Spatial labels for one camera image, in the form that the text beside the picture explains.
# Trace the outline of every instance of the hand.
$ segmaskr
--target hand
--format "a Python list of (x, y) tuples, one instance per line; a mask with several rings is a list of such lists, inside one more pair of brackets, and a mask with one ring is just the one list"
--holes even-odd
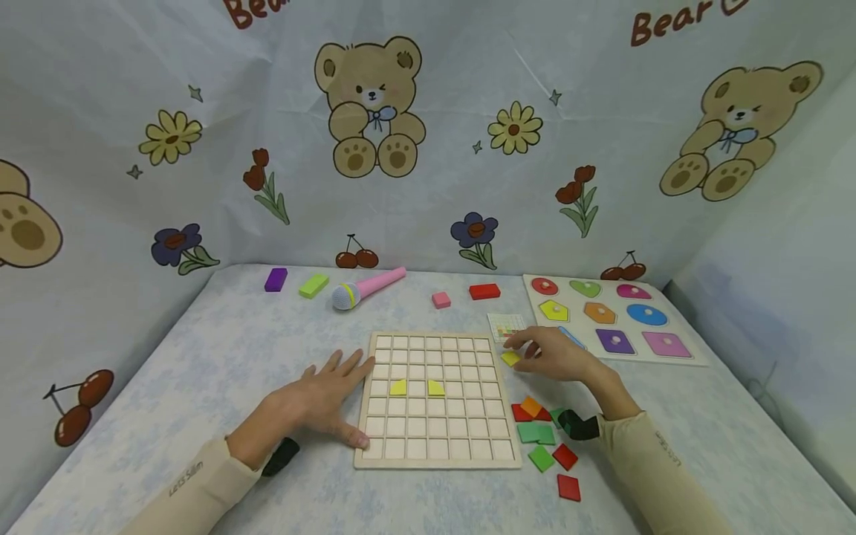
[(534, 372), (556, 381), (584, 381), (604, 366), (594, 355), (575, 344), (555, 327), (529, 327), (505, 341), (505, 348), (520, 349), (526, 342), (523, 360), (516, 372)]
[(267, 455), (287, 435), (301, 427), (329, 433), (353, 448), (366, 448), (368, 437), (342, 419), (342, 402), (374, 368), (374, 357), (357, 366), (363, 350), (357, 349), (339, 365), (336, 350), (321, 368), (309, 366), (299, 380), (268, 394), (226, 439), (238, 461), (258, 470)]

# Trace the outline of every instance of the right hand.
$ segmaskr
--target right hand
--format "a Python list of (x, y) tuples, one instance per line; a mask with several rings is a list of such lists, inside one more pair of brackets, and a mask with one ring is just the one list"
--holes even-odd
[(531, 341), (516, 372), (532, 372), (556, 381), (583, 381), (600, 366), (594, 355), (575, 344), (556, 327), (528, 327), (505, 341), (505, 348), (520, 349)]

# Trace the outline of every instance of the beige sleeve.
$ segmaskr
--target beige sleeve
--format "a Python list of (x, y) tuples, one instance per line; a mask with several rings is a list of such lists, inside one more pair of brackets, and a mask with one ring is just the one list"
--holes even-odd
[(609, 462), (655, 535), (731, 533), (648, 413), (612, 422), (598, 415), (597, 423)]
[(211, 440), (120, 535), (207, 535), (260, 476), (232, 458), (224, 439)]

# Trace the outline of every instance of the purple block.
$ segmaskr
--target purple block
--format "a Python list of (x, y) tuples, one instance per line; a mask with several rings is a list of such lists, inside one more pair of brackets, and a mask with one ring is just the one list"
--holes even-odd
[(288, 270), (285, 268), (274, 268), (270, 270), (268, 280), (265, 282), (265, 292), (278, 292), (282, 289), (285, 283), (285, 277), (288, 276)]
[(595, 331), (597, 332), (597, 337), (600, 338), (600, 343), (603, 344), (603, 348), (608, 352), (636, 354), (636, 350), (633, 349), (633, 345), (631, 345), (627, 339), (627, 335), (623, 331), (613, 329), (595, 329)]

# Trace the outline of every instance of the pink block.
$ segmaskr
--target pink block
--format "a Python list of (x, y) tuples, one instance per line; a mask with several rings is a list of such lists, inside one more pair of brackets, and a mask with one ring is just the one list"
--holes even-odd
[(452, 300), (449, 299), (446, 292), (437, 292), (431, 296), (431, 300), (434, 301), (435, 308), (446, 308), (447, 306), (452, 306)]

